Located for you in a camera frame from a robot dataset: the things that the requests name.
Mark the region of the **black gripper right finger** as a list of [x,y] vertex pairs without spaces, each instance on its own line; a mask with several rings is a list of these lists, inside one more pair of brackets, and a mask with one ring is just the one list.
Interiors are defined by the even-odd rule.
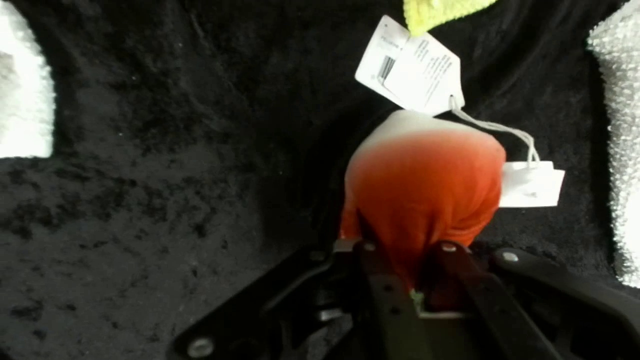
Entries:
[[438,242],[436,259],[486,323],[502,360],[561,360],[556,347],[522,309],[507,283],[484,270],[468,250],[455,242]]

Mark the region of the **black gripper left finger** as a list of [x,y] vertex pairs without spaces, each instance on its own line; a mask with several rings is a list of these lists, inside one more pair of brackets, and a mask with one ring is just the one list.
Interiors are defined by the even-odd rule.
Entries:
[[432,360],[425,326],[385,251],[373,242],[355,247],[364,281],[367,350],[374,360]]

